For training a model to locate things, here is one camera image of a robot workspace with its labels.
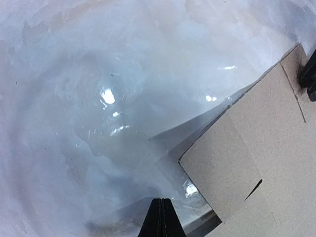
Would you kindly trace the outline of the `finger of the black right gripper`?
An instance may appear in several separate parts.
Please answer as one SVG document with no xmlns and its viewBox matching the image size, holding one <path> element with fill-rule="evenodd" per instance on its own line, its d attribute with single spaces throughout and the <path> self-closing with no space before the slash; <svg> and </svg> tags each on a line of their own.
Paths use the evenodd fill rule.
<svg viewBox="0 0 316 237">
<path fill-rule="evenodd" d="M 298 83 L 307 89 L 307 94 L 312 102 L 316 101 L 316 50 L 302 69 Z"/>
</svg>

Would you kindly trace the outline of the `brown cardboard box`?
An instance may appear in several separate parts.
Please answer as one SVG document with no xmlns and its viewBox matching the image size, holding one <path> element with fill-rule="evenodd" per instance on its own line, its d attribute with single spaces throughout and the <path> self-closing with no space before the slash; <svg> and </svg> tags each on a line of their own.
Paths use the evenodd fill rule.
<svg viewBox="0 0 316 237">
<path fill-rule="evenodd" d="M 297 82 L 298 44 L 182 155 L 221 224 L 212 237 L 316 234 L 316 105 Z"/>
</svg>

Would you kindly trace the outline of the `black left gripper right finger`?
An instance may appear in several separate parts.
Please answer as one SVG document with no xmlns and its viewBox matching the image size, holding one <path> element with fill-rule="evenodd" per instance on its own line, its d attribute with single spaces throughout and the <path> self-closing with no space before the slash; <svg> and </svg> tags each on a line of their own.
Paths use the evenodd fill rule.
<svg viewBox="0 0 316 237">
<path fill-rule="evenodd" d="M 170 199 L 162 199 L 161 234 L 163 237 L 185 237 L 179 218 Z"/>
</svg>

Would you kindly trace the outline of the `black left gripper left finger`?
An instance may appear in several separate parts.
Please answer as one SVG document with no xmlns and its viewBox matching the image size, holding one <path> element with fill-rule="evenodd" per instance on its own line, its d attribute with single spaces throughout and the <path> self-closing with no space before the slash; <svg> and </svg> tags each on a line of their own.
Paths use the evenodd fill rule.
<svg viewBox="0 0 316 237">
<path fill-rule="evenodd" d="M 162 236 L 162 199 L 155 198 L 152 200 L 146 214 L 143 225 L 138 237 L 161 237 Z"/>
</svg>

